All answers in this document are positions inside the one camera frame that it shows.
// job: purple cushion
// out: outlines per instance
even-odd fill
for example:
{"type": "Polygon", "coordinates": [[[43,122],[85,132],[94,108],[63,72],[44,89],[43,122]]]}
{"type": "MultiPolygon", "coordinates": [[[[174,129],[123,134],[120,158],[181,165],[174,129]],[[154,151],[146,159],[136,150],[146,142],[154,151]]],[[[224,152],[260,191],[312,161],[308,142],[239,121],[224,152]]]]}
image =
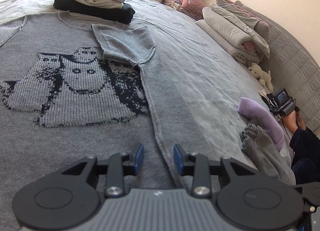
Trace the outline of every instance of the purple cushion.
{"type": "Polygon", "coordinates": [[[276,148],[280,151],[284,145],[284,133],[279,123],[274,119],[268,110],[256,101],[248,98],[241,98],[238,113],[246,118],[260,118],[264,130],[273,140],[276,148]]]}

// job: person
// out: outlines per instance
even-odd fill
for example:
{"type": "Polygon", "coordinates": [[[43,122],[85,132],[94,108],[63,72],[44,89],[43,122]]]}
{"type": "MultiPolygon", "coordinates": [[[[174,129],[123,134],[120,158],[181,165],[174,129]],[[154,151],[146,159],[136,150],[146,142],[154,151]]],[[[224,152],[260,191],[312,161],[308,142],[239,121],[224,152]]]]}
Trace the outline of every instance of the person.
{"type": "Polygon", "coordinates": [[[295,111],[282,117],[284,126],[293,134],[290,147],[294,151],[291,169],[296,184],[320,181],[320,140],[306,127],[295,111]]]}

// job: gray cloth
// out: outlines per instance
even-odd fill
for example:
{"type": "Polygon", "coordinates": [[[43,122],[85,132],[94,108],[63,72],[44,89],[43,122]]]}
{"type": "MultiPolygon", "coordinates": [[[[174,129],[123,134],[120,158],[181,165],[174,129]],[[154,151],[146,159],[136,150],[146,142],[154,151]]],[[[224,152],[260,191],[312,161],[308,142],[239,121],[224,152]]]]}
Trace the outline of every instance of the gray cloth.
{"type": "Polygon", "coordinates": [[[240,133],[240,138],[241,150],[249,156],[259,171],[287,185],[296,184],[290,158],[281,156],[270,136],[262,128],[259,118],[248,123],[240,133]]]}
{"type": "Polygon", "coordinates": [[[144,144],[128,190],[190,186],[175,169],[174,144],[211,151],[147,27],[26,15],[0,26],[0,57],[0,230],[18,228],[11,201],[20,188],[86,155],[144,144]]]}

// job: white stuffed toy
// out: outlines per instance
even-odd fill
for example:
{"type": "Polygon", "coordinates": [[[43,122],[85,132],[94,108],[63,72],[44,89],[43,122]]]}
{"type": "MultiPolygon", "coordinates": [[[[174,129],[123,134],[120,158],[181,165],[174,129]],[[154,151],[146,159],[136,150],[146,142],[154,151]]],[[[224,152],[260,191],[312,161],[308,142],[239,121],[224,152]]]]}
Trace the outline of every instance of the white stuffed toy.
{"type": "Polygon", "coordinates": [[[270,71],[266,73],[261,69],[261,67],[258,64],[254,62],[251,64],[250,67],[248,67],[248,70],[256,79],[259,80],[260,84],[263,87],[267,87],[270,92],[273,92],[270,71]]]}

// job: padded headboard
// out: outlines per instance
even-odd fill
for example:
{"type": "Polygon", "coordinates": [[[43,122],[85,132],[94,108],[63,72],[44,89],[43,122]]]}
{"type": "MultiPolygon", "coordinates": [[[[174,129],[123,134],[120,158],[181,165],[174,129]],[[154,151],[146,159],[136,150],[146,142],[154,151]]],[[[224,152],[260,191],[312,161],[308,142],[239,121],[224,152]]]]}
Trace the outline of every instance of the padded headboard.
{"type": "Polygon", "coordinates": [[[250,9],[240,1],[236,4],[269,24],[270,59],[259,63],[270,70],[275,91],[284,87],[297,100],[306,125],[313,131],[320,127],[320,67],[304,46],[287,30],[270,18],[250,9]]]}

